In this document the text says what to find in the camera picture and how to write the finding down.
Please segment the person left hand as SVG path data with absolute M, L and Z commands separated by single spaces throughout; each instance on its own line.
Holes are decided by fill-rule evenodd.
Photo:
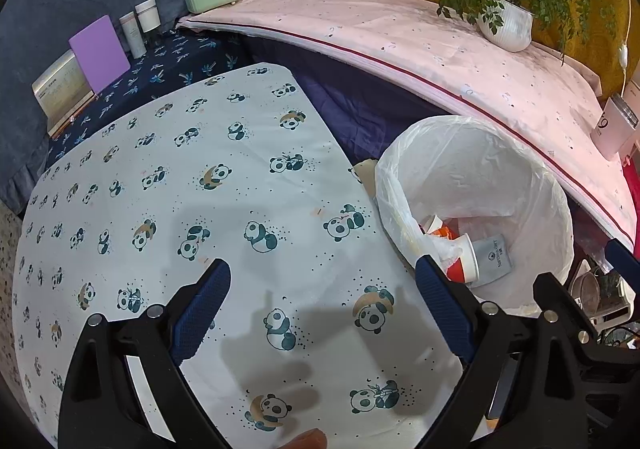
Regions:
M 326 449 L 327 447 L 326 434 L 320 429 L 310 429 L 296 436 L 280 449 Z

